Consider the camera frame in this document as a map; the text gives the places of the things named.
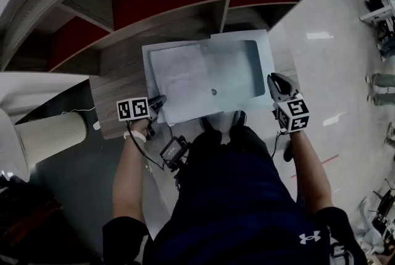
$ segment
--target glossy white floor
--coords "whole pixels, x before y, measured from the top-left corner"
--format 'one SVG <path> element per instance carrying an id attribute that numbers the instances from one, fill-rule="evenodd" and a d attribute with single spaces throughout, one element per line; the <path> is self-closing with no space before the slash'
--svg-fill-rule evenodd
<path id="1" fill-rule="evenodd" d="M 373 28 L 359 20 L 367 12 L 364 0 L 304 0 L 270 32 L 283 35 L 292 52 L 311 112 L 306 132 L 325 162 L 335 205 L 348 214 L 379 189 L 394 165 L 395 150 L 384 145 L 384 139 L 389 122 L 395 120 L 395 106 L 369 104 L 366 98 L 372 88 L 365 83 L 366 74 L 395 73 L 394 65 L 391 59 L 380 61 Z M 248 111 L 247 125 L 272 152 L 277 130 L 273 116 Z M 191 141 L 201 129 L 192 121 L 176 125 L 173 131 Z M 282 181 L 296 196 L 295 168 L 282 159 L 282 148 L 274 161 Z M 171 211 L 177 200 L 174 181 L 152 169 Z"/>

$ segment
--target white cylinder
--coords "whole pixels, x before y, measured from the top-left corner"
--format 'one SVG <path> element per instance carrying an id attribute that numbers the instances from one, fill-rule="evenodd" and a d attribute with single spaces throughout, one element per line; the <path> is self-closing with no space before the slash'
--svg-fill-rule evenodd
<path id="1" fill-rule="evenodd" d="M 16 125 L 15 128 L 22 142 L 28 167 L 81 143 L 87 134 L 85 121 L 76 112 L 26 122 Z"/>

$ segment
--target navy blue shirt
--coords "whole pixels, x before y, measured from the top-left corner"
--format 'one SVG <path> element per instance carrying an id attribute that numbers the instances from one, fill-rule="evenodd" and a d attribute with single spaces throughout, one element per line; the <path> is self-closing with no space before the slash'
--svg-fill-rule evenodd
<path id="1" fill-rule="evenodd" d="M 186 166 L 171 220 L 149 240 L 143 264 L 329 264 L 330 237 L 366 264 L 347 215 L 312 216 L 296 204 L 271 158 L 225 151 Z M 131 264 L 146 226 L 117 218 L 103 228 L 105 264 Z"/>

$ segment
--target black pants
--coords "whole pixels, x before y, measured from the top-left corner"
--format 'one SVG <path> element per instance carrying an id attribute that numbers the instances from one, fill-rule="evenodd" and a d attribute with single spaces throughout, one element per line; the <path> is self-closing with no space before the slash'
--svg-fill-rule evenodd
<path id="1" fill-rule="evenodd" d="M 192 143 L 186 163 L 194 164 L 208 156 L 215 156 L 224 148 L 244 150 L 259 155 L 264 159 L 272 159 L 267 151 L 265 142 L 245 125 L 234 125 L 229 132 L 230 142 L 221 145 L 222 133 L 217 130 L 206 130 Z"/>

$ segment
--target black and white marker cube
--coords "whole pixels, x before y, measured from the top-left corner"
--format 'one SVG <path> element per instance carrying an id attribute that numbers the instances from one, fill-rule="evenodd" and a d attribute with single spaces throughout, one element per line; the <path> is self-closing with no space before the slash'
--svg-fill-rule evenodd
<path id="1" fill-rule="evenodd" d="M 117 101 L 118 120 L 137 120 L 150 117 L 147 97 Z"/>
<path id="2" fill-rule="evenodd" d="M 303 130 L 309 121 L 309 110 L 303 97 L 299 97 L 301 98 L 274 104 L 279 123 L 289 133 Z"/>

